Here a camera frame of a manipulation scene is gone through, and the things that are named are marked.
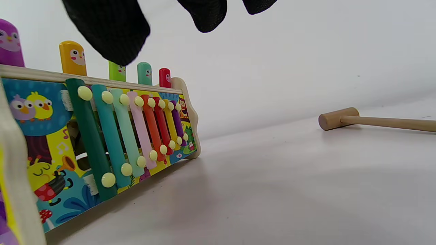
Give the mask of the person's right hand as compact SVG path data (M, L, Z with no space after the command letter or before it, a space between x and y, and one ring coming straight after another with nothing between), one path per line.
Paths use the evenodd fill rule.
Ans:
M106 60L133 62L151 34L137 0L64 0L72 23ZM225 18L226 0L179 0L201 33L213 31Z

